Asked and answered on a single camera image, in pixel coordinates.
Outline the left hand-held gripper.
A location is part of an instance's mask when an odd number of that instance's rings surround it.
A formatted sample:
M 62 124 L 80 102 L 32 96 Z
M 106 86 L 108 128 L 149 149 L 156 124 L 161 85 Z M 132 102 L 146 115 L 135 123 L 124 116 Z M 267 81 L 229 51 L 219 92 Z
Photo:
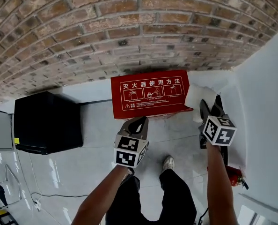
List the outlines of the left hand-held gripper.
M 136 168 L 145 156 L 149 119 L 146 116 L 127 120 L 114 143 L 114 164 Z

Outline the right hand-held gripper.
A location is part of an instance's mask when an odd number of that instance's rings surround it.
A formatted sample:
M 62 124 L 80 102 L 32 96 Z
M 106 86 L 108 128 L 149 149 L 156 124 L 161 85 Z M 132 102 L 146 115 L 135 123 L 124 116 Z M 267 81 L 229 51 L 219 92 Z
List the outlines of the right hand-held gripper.
M 206 142 L 215 146 L 230 146 L 237 132 L 237 127 L 225 115 L 221 96 L 217 95 L 210 111 L 207 103 L 202 99 L 199 104 L 199 142 L 200 148 L 206 149 Z

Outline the white cloth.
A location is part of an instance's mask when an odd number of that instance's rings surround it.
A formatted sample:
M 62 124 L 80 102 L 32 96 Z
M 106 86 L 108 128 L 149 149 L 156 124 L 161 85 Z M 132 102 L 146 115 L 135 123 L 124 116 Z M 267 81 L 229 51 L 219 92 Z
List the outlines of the white cloth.
M 191 84 L 189 86 L 184 105 L 188 108 L 193 109 L 194 122 L 201 123 L 203 121 L 200 116 L 199 108 L 201 100 L 203 99 L 206 102 L 208 108 L 211 110 L 214 105 L 216 96 L 217 93 L 211 88 L 201 87 L 195 84 Z

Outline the red fire extinguisher box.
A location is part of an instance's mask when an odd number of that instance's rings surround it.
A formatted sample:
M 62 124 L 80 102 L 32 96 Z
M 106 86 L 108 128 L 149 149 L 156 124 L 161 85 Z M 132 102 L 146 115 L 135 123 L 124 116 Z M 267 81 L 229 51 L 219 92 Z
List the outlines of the red fire extinguisher box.
M 116 76 L 110 81 L 114 119 L 193 110 L 185 105 L 190 86 L 186 70 Z

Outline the person's left forearm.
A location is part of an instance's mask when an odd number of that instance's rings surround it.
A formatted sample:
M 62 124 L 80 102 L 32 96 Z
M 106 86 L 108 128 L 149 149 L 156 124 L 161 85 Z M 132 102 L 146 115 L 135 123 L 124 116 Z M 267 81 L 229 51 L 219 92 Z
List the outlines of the person's left forearm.
M 80 205 L 71 225 L 99 225 L 127 172 L 127 167 L 115 166 Z

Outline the person's right forearm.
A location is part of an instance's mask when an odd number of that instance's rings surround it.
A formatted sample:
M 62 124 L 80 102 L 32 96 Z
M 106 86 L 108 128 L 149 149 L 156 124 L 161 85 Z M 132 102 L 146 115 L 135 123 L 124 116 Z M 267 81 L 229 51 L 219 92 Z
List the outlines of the person's right forearm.
M 233 191 L 218 146 L 206 143 L 208 159 L 207 200 L 210 225 L 238 225 Z

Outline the red fire extinguisher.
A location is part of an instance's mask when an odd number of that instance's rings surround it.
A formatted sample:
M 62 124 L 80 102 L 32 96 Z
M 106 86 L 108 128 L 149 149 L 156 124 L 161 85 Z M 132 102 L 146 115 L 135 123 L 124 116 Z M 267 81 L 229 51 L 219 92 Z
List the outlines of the red fire extinguisher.
M 249 189 L 249 186 L 246 182 L 245 174 L 240 169 L 228 165 L 226 165 L 225 168 L 228 178 L 231 182 L 231 186 L 236 187 L 242 185 L 246 190 Z

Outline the black box cabinet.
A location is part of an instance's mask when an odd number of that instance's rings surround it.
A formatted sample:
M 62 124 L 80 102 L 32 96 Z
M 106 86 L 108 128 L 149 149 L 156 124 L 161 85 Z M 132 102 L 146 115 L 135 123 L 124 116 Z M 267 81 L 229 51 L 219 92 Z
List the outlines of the black box cabinet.
M 17 150 L 48 155 L 83 146 L 80 105 L 50 92 L 15 101 Z

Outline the person's left shoe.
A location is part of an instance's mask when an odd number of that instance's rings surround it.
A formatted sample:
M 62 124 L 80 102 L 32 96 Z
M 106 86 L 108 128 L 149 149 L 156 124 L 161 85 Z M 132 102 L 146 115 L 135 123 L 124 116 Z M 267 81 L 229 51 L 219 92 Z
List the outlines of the person's left shoe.
M 133 176 L 134 175 L 134 170 L 132 168 L 128 168 L 123 180 L 126 180 L 129 176 Z

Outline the person's shoe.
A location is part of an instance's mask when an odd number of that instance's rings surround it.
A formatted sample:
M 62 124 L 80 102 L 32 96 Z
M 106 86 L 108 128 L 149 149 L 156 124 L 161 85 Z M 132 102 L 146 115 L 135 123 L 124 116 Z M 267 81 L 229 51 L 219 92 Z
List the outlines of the person's shoe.
M 126 180 L 129 176 L 133 176 L 134 175 L 134 170 L 132 168 L 128 168 L 123 180 Z
M 175 167 L 175 161 L 172 156 L 167 156 L 163 162 L 162 171 L 165 170 L 174 170 Z

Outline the person's right shoe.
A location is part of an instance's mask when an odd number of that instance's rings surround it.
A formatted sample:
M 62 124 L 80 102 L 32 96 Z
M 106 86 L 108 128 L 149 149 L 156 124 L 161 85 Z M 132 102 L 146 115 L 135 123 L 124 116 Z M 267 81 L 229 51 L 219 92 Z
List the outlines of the person's right shoe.
M 172 156 L 167 156 L 163 162 L 162 171 L 165 170 L 174 170 L 175 167 L 175 161 Z

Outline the person's black trousers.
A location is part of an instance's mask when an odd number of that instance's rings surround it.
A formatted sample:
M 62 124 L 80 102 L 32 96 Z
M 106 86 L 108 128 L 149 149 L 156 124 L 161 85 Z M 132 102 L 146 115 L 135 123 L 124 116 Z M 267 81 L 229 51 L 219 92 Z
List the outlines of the person's black trousers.
M 106 213 L 106 225 L 194 225 L 197 210 L 185 181 L 171 169 L 163 171 L 159 178 L 164 195 L 157 221 L 149 221 L 141 213 L 140 181 L 129 175 Z

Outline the window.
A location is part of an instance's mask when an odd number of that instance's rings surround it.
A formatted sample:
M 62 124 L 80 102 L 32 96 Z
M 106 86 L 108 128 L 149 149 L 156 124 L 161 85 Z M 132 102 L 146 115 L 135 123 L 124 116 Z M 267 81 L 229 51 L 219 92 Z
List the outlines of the window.
M 262 215 L 242 205 L 238 215 L 239 225 L 278 225 L 278 219 L 272 219 L 268 215 Z

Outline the metal chair frame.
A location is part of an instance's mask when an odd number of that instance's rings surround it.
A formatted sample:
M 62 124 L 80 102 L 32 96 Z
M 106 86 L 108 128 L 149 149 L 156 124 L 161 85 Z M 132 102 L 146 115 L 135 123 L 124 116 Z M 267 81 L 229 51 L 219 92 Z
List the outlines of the metal chair frame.
M 11 183 L 10 181 L 14 180 L 15 181 L 15 185 L 17 186 L 17 195 L 18 198 L 15 201 L 12 202 L 8 202 L 7 203 L 7 207 L 17 204 L 19 201 L 22 200 L 22 189 L 21 189 L 21 183 L 18 180 L 17 176 L 14 174 L 14 172 L 11 170 L 10 166 L 8 164 L 5 164 L 5 181 L 3 183 L 6 184 L 6 188 L 9 192 L 9 195 L 12 196 L 12 194 L 10 193 L 10 186 L 9 184 Z

